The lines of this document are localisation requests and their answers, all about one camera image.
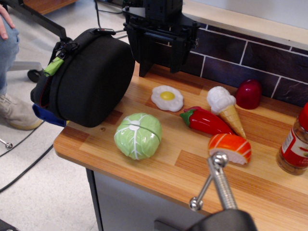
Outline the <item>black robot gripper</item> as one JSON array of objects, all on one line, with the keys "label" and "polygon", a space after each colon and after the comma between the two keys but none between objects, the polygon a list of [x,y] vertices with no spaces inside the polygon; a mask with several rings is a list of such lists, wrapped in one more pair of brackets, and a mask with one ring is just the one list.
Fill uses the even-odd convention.
[{"label": "black robot gripper", "polygon": [[151,38],[172,42],[170,72],[177,73],[186,63],[190,49],[198,46],[200,24],[182,13],[182,0],[145,0],[142,7],[125,6],[124,30],[132,55],[145,77],[153,65]]}]

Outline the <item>person's hand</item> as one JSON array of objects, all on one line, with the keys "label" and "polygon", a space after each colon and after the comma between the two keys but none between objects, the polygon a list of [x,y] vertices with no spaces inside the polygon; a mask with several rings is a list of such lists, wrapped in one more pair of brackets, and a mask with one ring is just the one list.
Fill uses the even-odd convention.
[{"label": "person's hand", "polygon": [[0,6],[0,36],[3,40],[7,40],[9,38],[5,23],[9,25],[10,28],[14,29],[15,24],[8,14],[7,10],[1,5]]}]

